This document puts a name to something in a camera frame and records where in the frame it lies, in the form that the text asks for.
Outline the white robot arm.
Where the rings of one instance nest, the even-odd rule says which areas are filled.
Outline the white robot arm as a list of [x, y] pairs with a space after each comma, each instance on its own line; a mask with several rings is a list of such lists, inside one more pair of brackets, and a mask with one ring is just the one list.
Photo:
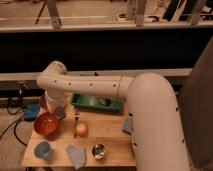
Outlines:
[[177, 98], [163, 76], [72, 76], [63, 63], [53, 61], [37, 85], [55, 106], [67, 92], [126, 101], [137, 171], [190, 171]]

